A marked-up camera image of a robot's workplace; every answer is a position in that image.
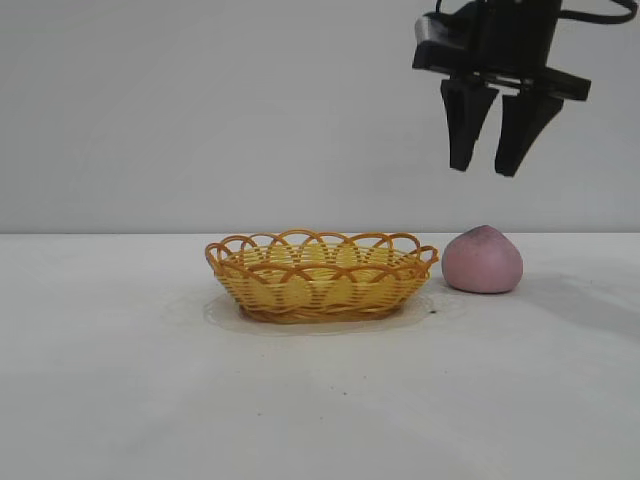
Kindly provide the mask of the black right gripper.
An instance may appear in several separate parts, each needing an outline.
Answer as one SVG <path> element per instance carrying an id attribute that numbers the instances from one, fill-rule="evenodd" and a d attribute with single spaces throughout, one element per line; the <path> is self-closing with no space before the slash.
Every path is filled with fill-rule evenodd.
<path id="1" fill-rule="evenodd" d="M 590 92 L 590 80 L 547 65 L 560 8 L 559 1 L 469 1 L 447 16 L 449 36 L 464 52 L 468 69 L 553 96 L 520 92 L 503 97 L 495 171 L 504 177 L 516 175 L 537 137 L 562 110 L 562 99 L 585 101 Z M 442 80 L 440 91 L 449 165 L 466 171 L 499 90 L 449 78 Z"/>

